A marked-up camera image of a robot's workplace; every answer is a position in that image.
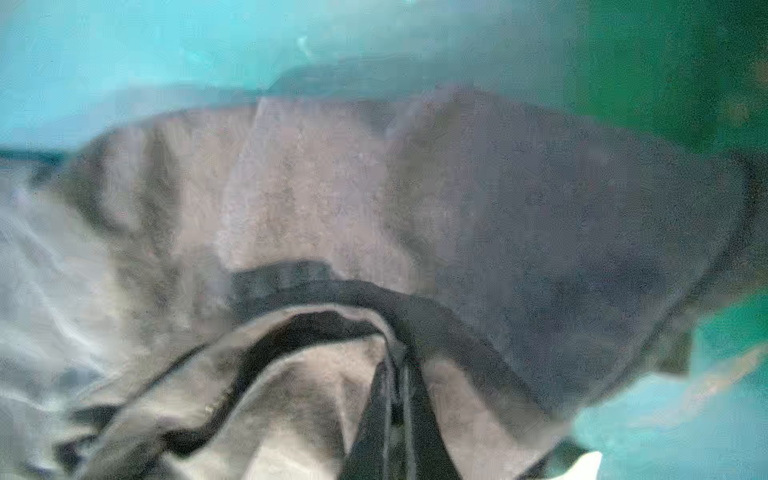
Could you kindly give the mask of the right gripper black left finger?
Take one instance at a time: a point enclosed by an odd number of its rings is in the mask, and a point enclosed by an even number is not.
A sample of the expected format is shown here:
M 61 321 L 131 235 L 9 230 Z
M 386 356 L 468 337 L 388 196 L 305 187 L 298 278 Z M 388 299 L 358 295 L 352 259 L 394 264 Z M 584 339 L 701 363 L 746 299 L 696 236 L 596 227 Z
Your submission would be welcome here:
M 394 373 L 391 366 L 382 361 L 375 369 L 357 434 L 350 452 L 345 457 L 339 479 L 391 478 L 391 436 L 396 397 Z

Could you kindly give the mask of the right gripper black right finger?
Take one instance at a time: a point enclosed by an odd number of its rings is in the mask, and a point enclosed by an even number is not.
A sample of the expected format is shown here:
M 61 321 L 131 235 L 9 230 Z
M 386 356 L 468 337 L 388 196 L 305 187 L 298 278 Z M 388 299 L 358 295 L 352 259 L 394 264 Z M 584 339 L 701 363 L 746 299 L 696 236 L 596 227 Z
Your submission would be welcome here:
M 408 355 L 399 370 L 406 479 L 460 479 L 443 442 L 428 389 L 416 360 Z

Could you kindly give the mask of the black t shirt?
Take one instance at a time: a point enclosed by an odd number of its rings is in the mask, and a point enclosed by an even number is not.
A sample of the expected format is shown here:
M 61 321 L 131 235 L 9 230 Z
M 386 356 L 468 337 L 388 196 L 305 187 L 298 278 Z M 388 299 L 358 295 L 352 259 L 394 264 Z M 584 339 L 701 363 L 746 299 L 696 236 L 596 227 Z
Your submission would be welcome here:
M 767 283 L 767 156 L 450 85 L 227 94 L 1 157 L 5 479 L 339 479 L 412 356 L 460 479 L 682 375 Z

